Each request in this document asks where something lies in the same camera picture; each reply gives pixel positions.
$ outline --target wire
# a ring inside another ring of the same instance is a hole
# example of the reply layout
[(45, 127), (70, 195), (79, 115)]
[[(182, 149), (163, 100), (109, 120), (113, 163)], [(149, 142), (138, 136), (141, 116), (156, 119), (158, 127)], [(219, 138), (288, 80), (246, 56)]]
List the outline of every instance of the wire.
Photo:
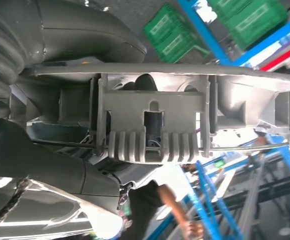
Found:
[(20, 202), (20, 197), (31, 185), (32, 182), (27, 177), (19, 180), (11, 200), (0, 210), (0, 223), (5, 220), (10, 212), (14, 209)]

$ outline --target blue shelving frame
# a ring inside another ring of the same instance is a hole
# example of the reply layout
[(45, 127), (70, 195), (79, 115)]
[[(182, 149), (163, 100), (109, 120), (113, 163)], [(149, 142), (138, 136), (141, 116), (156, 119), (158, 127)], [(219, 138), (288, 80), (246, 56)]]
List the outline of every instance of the blue shelving frame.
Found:
[(196, 29), (205, 40), (209, 49), (217, 58), (221, 65), (225, 66), (248, 66), (250, 59), (256, 56), (267, 47), (280, 41), (290, 34), (290, 22), (264, 39), (263, 41), (244, 53), (241, 57), (232, 61), (208, 29), (206, 24), (197, 14), (194, 7), (199, 0), (177, 0), (181, 8), (192, 21)]

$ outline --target person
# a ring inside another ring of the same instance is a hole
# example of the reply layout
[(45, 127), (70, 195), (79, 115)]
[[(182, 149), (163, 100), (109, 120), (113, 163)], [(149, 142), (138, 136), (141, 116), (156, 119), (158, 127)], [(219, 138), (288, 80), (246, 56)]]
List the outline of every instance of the person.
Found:
[[(125, 84), (121, 90), (157, 91), (158, 89), (151, 75), (143, 74), (137, 77), (135, 82)], [(107, 131), (110, 133), (111, 118), (107, 116), (107, 119)], [(143, 122), (147, 128), (146, 145), (150, 146), (150, 144), (152, 143), (159, 145), (162, 116), (156, 112), (149, 112), (144, 115)], [(124, 224), (118, 238), (115, 239), (142, 240), (151, 219), (155, 216), (158, 208), (163, 205), (171, 208), (171, 213), (180, 224), (184, 240), (189, 240), (190, 236), (202, 237), (202, 226), (200, 223), (190, 222), (169, 187), (165, 184), (158, 185), (156, 181), (152, 180), (147, 185), (129, 191), (127, 202), (122, 207), (128, 208), (128, 212), (130, 214), (122, 216), (119, 212), (119, 215), (123, 217)], [(63, 239), (72, 240), (70, 237)]]
[(119, 236), (119, 240), (142, 240), (150, 220), (157, 209), (166, 205), (180, 226), (183, 239), (190, 236), (201, 238), (203, 228), (200, 223), (190, 222), (183, 207), (176, 201), (174, 193), (167, 185), (159, 186), (156, 181), (129, 192), (131, 215), (128, 216), (127, 227)]

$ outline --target metal rod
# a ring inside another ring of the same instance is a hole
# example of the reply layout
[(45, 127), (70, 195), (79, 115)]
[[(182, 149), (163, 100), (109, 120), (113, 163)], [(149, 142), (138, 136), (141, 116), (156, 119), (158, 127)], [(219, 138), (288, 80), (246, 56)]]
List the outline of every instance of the metal rod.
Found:
[[(76, 142), (65, 142), (65, 141), (51, 141), (51, 140), (39, 140), (32, 139), (34, 144), (50, 145), (50, 146), (60, 146), (60, 147), (70, 147), (70, 148), (80, 148), (80, 149), (96, 149), (96, 145), (87, 143), (76, 143)], [(109, 149), (109, 146), (103, 146), (104, 149)], [(147, 151), (149, 152), (159, 152), (160, 147), (147, 146)]]
[(285, 147), (288, 145), (288, 142), (279, 143), (279, 144), (268, 144), (262, 146), (224, 146), (224, 147), (214, 147), (211, 148), (211, 152), (215, 151), (223, 151), (223, 152), (231, 152), (231, 151), (261, 151), (267, 149), (277, 149), (281, 147)]
[(248, 191), (246, 201), (242, 208), (242, 215), (239, 222), (239, 227), (243, 234), (244, 238), (249, 239), (253, 222), (254, 220), (255, 208), (257, 202), (260, 183), (262, 179), (263, 170), (265, 163), (265, 157), (262, 154), (260, 159), (260, 167), (253, 172), (250, 178), (252, 186)]
[[(64, 141), (51, 141), (51, 140), (39, 140), (33, 139), (34, 144), (51, 145), (51, 146), (60, 146), (60, 147), (70, 147), (70, 148), (81, 148), (81, 149), (96, 149), (96, 145), (87, 144), (87, 143), (76, 143), (76, 142), (64, 142)], [(267, 149), (281, 148), (288, 145), (288, 143), (279, 143), (279, 144), (270, 144), (263, 146), (225, 146), (225, 147), (214, 147), (211, 148), (211, 152), (231, 152), (231, 151), (261, 151)], [(104, 149), (109, 149), (109, 146), (103, 146)], [(149, 152), (159, 152), (160, 147), (156, 146), (147, 146), (147, 151)], [(203, 152), (202, 148), (199, 148), (199, 152)]]

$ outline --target metal beam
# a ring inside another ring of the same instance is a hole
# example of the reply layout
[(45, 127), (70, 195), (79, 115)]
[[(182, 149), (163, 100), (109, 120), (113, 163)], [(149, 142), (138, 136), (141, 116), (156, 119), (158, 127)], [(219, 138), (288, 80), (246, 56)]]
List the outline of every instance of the metal beam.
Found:
[(260, 188), (260, 180), (262, 179), (263, 169), (264, 168), (265, 158), (260, 157), (260, 167), (256, 169), (251, 175), (252, 182), (251, 188), (247, 195), (246, 201), (244, 204), (242, 215), (238, 223), (239, 229), (245, 238), (248, 239), (251, 235), (253, 222), (254, 220), (255, 207), (257, 202), (257, 196)]

